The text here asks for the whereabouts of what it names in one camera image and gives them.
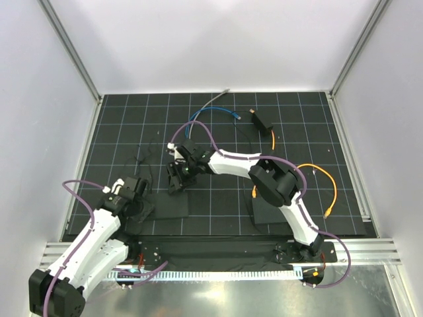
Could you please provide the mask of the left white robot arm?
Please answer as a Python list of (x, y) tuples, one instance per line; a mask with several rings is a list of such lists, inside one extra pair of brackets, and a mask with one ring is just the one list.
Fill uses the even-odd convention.
[(64, 181), (62, 186), (89, 212), (89, 220), (66, 251), (46, 270), (36, 269), (28, 280), (29, 309), (38, 316), (80, 316), (96, 286), (118, 264), (134, 264), (140, 249), (125, 230), (132, 218), (143, 220), (151, 210), (144, 196), (148, 181), (127, 177), (101, 190), (91, 207)]

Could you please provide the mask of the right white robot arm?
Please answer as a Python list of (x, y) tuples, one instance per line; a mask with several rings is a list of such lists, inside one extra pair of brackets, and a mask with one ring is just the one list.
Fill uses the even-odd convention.
[(196, 183), (199, 174), (246, 178), (261, 197), (278, 208), (290, 225), (299, 257), (312, 262), (321, 255), (324, 237), (303, 204), (306, 181), (291, 162), (271, 155), (241, 154), (223, 149), (205, 149), (186, 139), (180, 145), (167, 144), (174, 157), (168, 163), (169, 193), (175, 194)]

